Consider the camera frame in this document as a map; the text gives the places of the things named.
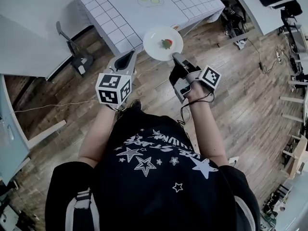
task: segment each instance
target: white plate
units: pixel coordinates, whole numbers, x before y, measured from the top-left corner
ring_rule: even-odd
[[[170,49],[165,49],[162,40],[172,41]],[[181,53],[183,50],[183,39],[181,35],[168,26],[160,26],[150,29],[143,38],[144,50],[153,58],[160,61],[172,60],[172,54]]]

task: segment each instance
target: strawberry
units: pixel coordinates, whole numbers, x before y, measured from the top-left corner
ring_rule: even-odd
[[[165,49],[170,49],[172,45],[172,40],[169,39],[162,40],[162,44]]]

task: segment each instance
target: backpack strap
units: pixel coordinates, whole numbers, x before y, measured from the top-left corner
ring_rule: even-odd
[[[78,211],[86,211],[89,215],[83,218],[74,218]],[[65,231],[77,231],[76,227],[82,227],[84,223],[90,223],[88,231],[100,231],[100,217],[93,194],[88,190],[79,192],[68,204],[65,218]]]
[[[234,199],[236,201],[236,203],[239,205],[239,207],[242,209],[242,211],[244,212],[249,225],[250,225],[250,231],[256,231],[256,223],[254,220],[254,217],[249,209],[249,207],[247,206],[247,204],[244,202],[243,199],[241,199],[238,196],[234,196]]]

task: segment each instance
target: hand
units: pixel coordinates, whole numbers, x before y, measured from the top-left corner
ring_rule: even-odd
[[[190,103],[198,99],[202,99],[210,93],[210,91],[204,88],[199,81],[194,81],[191,87],[191,91],[185,96]]]

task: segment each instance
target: white tiled table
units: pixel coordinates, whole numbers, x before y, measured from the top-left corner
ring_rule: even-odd
[[[85,23],[92,24],[117,55],[143,50],[142,39],[155,26],[180,31],[207,18],[213,22],[224,5],[220,0],[77,0]]]

